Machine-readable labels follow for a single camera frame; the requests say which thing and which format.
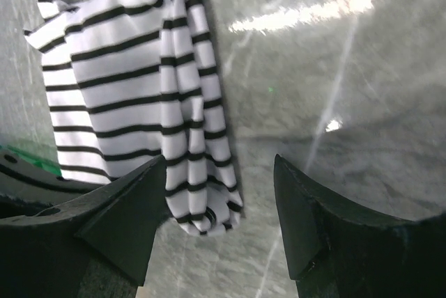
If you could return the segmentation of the black white striped tank top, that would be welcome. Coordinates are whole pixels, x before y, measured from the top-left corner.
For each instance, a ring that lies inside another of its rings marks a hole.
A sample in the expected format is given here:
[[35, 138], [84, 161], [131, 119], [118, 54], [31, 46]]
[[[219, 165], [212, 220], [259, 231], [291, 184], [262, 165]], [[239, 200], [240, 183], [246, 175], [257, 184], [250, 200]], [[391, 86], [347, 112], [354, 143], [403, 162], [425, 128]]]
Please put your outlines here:
[[190, 235], [240, 223], [203, 0], [36, 0], [24, 33], [41, 54], [64, 178], [105, 185], [161, 155], [165, 199]]

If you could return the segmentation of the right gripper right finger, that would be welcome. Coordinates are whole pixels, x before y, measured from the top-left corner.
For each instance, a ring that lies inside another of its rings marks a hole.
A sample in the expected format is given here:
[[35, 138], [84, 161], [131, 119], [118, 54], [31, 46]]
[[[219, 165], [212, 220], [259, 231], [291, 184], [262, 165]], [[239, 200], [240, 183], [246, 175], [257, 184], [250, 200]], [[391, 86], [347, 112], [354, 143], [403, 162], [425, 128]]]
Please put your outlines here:
[[367, 208], [275, 157], [289, 276], [300, 297], [444, 297], [445, 215], [417, 221]]

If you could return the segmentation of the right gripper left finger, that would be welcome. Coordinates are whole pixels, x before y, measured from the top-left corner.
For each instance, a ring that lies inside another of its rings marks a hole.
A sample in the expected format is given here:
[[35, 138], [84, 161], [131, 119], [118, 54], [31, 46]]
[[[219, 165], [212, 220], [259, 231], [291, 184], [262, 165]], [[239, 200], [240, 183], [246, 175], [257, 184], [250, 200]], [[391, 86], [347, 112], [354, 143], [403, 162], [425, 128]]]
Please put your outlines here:
[[33, 216], [1, 218], [2, 297], [134, 297], [164, 215], [166, 162]]

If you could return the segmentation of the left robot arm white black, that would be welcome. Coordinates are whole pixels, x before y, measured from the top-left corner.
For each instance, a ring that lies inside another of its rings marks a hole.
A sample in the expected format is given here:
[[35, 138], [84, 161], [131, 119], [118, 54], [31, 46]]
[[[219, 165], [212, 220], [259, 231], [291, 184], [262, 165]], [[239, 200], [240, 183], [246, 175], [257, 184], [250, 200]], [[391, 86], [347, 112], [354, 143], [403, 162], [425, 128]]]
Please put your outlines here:
[[1, 149], [1, 218], [33, 216], [99, 185], [66, 180]]

